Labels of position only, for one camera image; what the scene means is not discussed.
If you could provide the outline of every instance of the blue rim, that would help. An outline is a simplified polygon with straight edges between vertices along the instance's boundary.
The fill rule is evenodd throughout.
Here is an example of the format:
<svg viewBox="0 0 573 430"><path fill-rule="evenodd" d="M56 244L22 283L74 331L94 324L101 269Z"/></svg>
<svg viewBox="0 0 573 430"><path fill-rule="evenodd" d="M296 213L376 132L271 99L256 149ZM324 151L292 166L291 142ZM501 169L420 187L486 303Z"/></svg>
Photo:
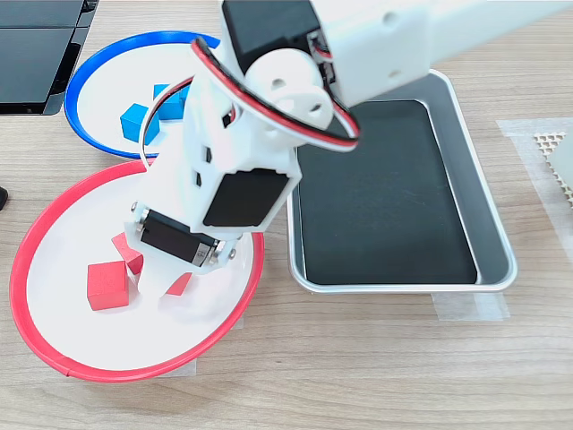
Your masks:
<svg viewBox="0 0 573 430"><path fill-rule="evenodd" d="M88 132L85 131L83 125L81 125L80 118L78 117L78 97L80 95L81 88L101 65L124 52L137 49L138 47L150 47L152 45L162 45L166 43L191 43L198 37L204 38L211 48L215 48L219 44L218 39L192 31L153 31L151 33L138 34L127 39L119 40L98 51L97 54L86 60L85 63L83 63L76 71L75 75L70 80L70 84L68 85L68 89L65 93L64 111L72 129L84 141L99 150L109 154L119 155L120 157L138 159L140 157L139 153L123 152L122 150L109 148L103 143L96 141ZM148 157L157 156L158 154L148 154Z"/></svg>

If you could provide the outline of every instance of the red rim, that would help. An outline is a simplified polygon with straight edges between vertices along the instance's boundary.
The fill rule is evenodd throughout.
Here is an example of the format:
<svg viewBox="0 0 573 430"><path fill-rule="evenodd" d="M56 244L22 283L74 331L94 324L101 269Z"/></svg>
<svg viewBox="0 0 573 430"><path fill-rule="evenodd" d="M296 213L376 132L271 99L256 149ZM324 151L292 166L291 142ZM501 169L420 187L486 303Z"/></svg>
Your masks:
<svg viewBox="0 0 573 430"><path fill-rule="evenodd" d="M47 343L32 321L26 294L28 273L39 244L58 218L85 194L120 177L144 172L145 167L140 161L132 161L102 170L74 185L55 199L42 212L36 222L32 224L26 237L22 240L16 258L14 259L12 276L10 278L10 305L16 327L24 341L38 357L66 376L74 376L79 379L98 383L128 383L149 379L175 370L177 367L183 366L203 354L233 328L251 302L259 284L262 274L265 246L262 233L254 233L252 234L252 271L241 300L227 319L212 332L207 339L180 356L158 365L143 367L141 369L121 371L104 370L78 363L62 355Z"/></svg>

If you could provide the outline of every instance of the red cube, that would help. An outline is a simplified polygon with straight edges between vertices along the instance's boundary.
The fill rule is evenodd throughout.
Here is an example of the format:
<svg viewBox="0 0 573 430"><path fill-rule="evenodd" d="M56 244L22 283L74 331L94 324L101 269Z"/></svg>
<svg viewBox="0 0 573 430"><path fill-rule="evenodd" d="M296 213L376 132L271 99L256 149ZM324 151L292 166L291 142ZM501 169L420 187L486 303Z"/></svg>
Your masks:
<svg viewBox="0 0 573 430"><path fill-rule="evenodd" d="M143 255L133 250L127 245L127 239L125 238L125 233L117 235L111 241L114 243L115 248L119 251L120 255L124 259L129 270L132 271L134 275L141 273L143 268Z"/></svg>
<svg viewBox="0 0 573 430"><path fill-rule="evenodd" d="M184 273L176 280L171 287L167 290L167 293L172 296L181 296L185 291L185 287L191 279L191 273Z"/></svg>
<svg viewBox="0 0 573 430"><path fill-rule="evenodd" d="M92 310L129 305L128 286L125 262L103 262L88 266L88 300Z"/></svg>

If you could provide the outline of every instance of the blue cube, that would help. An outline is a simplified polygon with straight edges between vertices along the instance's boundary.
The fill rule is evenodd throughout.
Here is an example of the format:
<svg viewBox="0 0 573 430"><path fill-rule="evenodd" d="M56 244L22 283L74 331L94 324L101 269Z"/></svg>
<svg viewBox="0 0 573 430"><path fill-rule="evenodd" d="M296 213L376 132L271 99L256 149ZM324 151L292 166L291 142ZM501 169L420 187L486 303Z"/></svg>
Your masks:
<svg viewBox="0 0 573 430"><path fill-rule="evenodd" d="M179 98L181 99L181 104L185 107L185 101L187 100L187 94L189 94L189 85L179 91Z"/></svg>
<svg viewBox="0 0 573 430"><path fill-rule="evenodd" d="M121 115L120 121L122 123L122 130L124 131L124 138L130 141L138 142L140 140L140 130L143 118L147 113L147 108L138 105L137 103L132 104L132 106L127 109L127 111ZM159 133L159 118L157 115L151 119L150 127L147 129L147 134L145 135L145 144L149 145L155 136Z"/></svg>
<svg viewBox="0 0 573 430"><path fill-rule="evenodd" d="M167 87L165 84L158 84L153 86L153 98L156 98L162 90ZM179 94L171 96L158 111L159 119L183 119L183 103Z"/></svg>

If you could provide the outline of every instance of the black object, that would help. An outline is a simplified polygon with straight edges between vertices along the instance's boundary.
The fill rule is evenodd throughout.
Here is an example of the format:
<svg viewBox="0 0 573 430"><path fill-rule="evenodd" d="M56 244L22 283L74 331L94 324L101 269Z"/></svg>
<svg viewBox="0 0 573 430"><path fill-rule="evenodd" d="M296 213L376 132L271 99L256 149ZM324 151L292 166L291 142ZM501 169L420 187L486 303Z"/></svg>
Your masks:
<svg viewBox="0 0 573 430"><path fill-rule="evenodd" d="M368 102L357 149L298 149L310 282L475 284L477 272L425 107Z"/></svg>
<svg viewBox="0 0 573 430"><path fill-rule="evenodd" d="M53 115L98 0L0 1L0 115Z"/></svg>
<svg viewBox="0 0 573 430"><path fill-rule="evenodd" d="M3 209L6 202L8 202L8 192L0 186L0 211Z"/></svg>
<svg viewBox="0 0 573 430"><path fill-rule="evenodd" d="M231 124L231 114L223 116L223 126L227 128L229 127L230 124Z"/></svg>
<svg viewBox="0 0 573 430"><path fill-rule="evenodd" d="M266 168L226 174L203 224L214 227L259 226L287 183L287 175Z"/></svg>
<svg viewBox="0 0 573 430"><path fill-rule="evenodd" d="M205 162L210 163L213 160L213 153L211 152L211 148L205 148Z"/></svg>
<svg viewBox="0 0 573 430"><path fill-rule="evenodd" d="M223 14L243 73L275 49L310 54L306 36L321 28L309 0L225 0Z"/></svg>
<svg viewBox="0 0 573 430"><path fill-rule="evenodd" d="M218 241L213 237L191 233L179 221L150 210L143 224L141 241L177 258L201 266Z"/></svg>

